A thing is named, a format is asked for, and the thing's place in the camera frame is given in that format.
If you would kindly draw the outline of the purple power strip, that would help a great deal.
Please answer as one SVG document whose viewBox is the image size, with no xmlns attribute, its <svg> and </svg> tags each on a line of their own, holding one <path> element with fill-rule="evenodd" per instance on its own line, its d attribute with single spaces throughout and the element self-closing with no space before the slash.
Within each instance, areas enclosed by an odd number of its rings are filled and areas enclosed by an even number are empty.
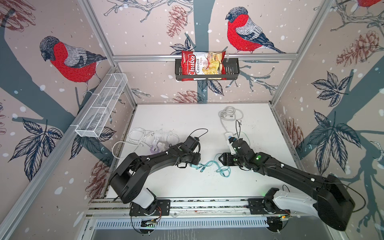
<svg viewBox="0 0 384 240">
<path fill-rule="evenodd" d="M 151 154 L 157 154 L 160 152 L 160 149 L 157 146 L 152 145 L 150 148 Z"/>
</svg>

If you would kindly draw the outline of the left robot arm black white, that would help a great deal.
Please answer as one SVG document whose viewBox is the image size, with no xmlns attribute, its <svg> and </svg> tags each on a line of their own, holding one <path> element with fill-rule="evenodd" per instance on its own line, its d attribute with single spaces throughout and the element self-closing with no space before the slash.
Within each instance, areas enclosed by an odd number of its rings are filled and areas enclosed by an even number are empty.
<svg viewBox="0 0 384 240">
<path fill-rule="evenodd" d="M 149 189 L 144 189 L 148 176 L 166 167 L 197 166 L 201 160 L 200 149 L 200 139 L 188 136 L 183 143 L 153 155 L 131 153 L 110 174 L 109 185 L 124 204 L 134 203 L 151 214 L 157 208 L 158 199 Z"/>
</svg>

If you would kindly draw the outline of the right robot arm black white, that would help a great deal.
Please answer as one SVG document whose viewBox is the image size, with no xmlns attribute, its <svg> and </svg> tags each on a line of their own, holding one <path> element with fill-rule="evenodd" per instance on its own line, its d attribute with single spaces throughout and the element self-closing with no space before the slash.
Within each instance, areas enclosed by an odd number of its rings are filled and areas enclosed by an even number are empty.
<svg viewBox="0 0 384 240">
<path fill-rule="evenodd" d="M 227 144 L 231 151 L 219 157 L 224 166 L 238 166 L 300 190 L 295 194 L 271 188 L 260 207 L 251 207 L 253 211 L 269 214 L 296 211 L 317 217 L 337 231 L 347 229 L 355 202 L 337 177 L 316 176 L 286 165 L 266 153 L 255 153 L 243 139 L 229 137 Z"/>
</svg>

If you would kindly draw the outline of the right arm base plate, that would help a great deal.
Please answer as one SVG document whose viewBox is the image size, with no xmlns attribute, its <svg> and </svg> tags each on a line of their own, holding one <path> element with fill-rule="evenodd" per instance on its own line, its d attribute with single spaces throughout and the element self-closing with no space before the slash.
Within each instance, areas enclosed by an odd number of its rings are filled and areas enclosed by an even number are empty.
<svg viewBox="0 0 384 240">
<path fill-rule="evenodd" d="M 290 210 L 283 210 L 277 207 L 272 200 L 264 198 L 248 199 L 246 208 L 250 210 L 252 215 L 290 215 Z"/>
</svg>

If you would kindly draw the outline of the white charger plug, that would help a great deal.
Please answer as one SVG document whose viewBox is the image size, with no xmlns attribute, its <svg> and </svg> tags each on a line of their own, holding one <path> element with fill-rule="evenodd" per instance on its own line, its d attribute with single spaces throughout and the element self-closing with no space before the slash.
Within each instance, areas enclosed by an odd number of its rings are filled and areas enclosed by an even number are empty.
<svg viewBox="0 0 384 240">
<path fill-rule="evenodd" d="M 158 148 L 161 152 L 166 150 L 166 145 L 164 143 L 158 143 Z"/>
</svg>

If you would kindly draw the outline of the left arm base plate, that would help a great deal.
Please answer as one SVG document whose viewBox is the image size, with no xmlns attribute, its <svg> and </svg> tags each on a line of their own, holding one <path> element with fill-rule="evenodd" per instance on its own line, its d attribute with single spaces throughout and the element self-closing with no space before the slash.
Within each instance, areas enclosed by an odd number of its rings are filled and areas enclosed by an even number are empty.
<svg viewBox="0 0 384 240">
<path fill-rule="evenodd" d="M 170 214 L 171 200 L 155 200 L 147 208 L 142 208 L 136 203 L 131 203 L 130 217 L 168 216 Z"/>
</svg>

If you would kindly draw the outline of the white power strip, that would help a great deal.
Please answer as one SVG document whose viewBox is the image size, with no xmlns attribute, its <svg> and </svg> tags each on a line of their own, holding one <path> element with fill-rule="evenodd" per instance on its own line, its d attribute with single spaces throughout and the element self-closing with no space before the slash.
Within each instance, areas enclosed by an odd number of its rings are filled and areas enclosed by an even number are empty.
<svg viewBox="0 0 384 240">
<path fill-rule="evenodd" d="M 232 146 L 233 140 L 235 139 L 234 134 L 232 132 L 225 133 L 226 143 L 231 151 L 231 155 L 234 155 L 235 149 Z"/>
</svg>

